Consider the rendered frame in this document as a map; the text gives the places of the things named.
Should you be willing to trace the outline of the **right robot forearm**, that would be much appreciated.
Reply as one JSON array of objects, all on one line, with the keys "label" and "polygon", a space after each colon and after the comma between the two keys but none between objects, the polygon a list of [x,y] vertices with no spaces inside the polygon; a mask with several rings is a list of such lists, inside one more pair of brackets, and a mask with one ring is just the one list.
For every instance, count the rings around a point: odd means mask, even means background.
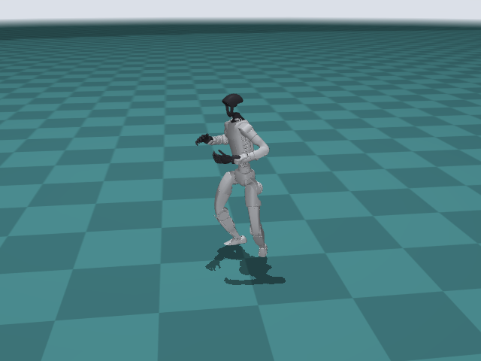
[{"label": "right robot forearm", "polygon": [[210,140],[210,142],[207,143],[207,144],[215,145],[215,144],[222,144],[223,143],[222,135],[218,135],[218,136],[215,136],[215,137],[212,137],[212,138],[213,138],[213,140]]}]

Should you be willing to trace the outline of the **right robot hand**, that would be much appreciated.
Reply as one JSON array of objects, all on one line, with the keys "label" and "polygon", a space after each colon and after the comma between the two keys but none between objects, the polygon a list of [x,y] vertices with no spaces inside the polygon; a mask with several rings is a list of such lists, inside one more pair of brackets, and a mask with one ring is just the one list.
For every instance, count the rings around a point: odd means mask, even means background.
[{"label": "right robot hand", "polygon": [[195,143],[198,146],[198,143],[200,144],[201,142],[204,142],[205,144],[207,144],[210,142],[210,140],[213,140],[213,138],[207,133],[206,135],[200,136]]}]

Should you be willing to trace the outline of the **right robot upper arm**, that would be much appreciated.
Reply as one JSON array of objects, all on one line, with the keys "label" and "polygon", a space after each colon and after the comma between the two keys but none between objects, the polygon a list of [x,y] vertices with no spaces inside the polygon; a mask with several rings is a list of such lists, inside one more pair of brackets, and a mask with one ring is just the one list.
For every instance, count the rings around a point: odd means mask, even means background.
[{"label": "right robot upper arm", "polygon": [[[227,121],[227,122],[228,122],[228,121]],[[227,134],[226,134],[226,124],[227,124],[227,122],[224,123],[225,129],[224,129],[224,135],[222,135],[222,137],[223,137],[223,144],[224,144],[224,145],[229,144],[228,138],[227,138]]]}]

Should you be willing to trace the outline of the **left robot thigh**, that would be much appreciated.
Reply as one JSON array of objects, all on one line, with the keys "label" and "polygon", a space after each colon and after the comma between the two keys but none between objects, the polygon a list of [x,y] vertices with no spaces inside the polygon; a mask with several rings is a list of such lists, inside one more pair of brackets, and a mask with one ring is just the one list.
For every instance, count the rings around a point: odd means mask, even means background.
[{"label": "left robot thigh", "polygon": [[248,208],[250,218],[250,234],[259,236],[261,230],[260,223],[260,206],[262,205],[258,194],[261,194],[263,186],[254,178],[249,178],[248,184],[245,186],[245,202]]}]

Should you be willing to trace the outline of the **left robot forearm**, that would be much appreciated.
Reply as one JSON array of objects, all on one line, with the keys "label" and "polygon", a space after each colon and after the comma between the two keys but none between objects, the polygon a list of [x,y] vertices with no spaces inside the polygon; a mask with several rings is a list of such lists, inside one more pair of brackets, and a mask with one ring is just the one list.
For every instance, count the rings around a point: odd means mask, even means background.
[{"label": "left robot forearm", "polygon": [[234,159],[234,164],[240,165],[241,163],[251,162],[253,160],[259,160],[268,153],[268,148],[260,147],[258,150],[254,150],[250,153],[244,153],[239,155],[240,159]]}]

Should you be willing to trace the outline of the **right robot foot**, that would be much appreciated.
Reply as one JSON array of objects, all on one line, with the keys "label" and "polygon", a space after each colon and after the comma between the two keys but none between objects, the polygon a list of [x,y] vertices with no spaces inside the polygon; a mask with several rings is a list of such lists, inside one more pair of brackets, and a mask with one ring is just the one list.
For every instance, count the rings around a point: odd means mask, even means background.
[{"label": "right robot foot", "polygon": [[235,238],[232,238],[231,240],[225,242],[225,245],[236,245],[236,244],[243,244],[247,243],[247,238],[244,235],[240,236],[240,240],[236,240]]}]

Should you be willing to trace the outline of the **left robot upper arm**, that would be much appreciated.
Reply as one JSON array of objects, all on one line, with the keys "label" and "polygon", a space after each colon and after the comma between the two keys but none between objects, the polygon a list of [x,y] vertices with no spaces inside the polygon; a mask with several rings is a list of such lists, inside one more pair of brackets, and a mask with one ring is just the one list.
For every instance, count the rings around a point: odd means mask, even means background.
[{"label": "left robot upper arm", "polygon": [[[240,124],[238,129],[240,130],[240,133],[242,134],[242,136],[247,137],[254,145],[259,146],[259,148],[260,147],[268,148],[268,153],[269,153],[268,145],[260,138],[259,135],[257,135],[254,128],[249,123]],[[267,156],[268,153],[265,156]]]}]

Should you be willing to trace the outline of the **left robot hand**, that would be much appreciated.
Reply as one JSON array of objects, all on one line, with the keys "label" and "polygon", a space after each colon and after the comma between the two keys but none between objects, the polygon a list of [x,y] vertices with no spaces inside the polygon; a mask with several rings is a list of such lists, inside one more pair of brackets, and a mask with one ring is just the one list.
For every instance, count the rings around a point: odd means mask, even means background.
[{"label": "left robot hand", "polygon": [[216,163],[220,163],[220,164],[228,164],[228,163],[232,163],[234,164],[234,159],[240,159],[241,156],[239,155],[232,155],[232,156],[229,156],[229,155],[225,155],[221,150],[218,150],[222,155],[219,155],[219,154],[216,154],[215,151],[213,151],[213,158],[214,158],[214,161]]}]

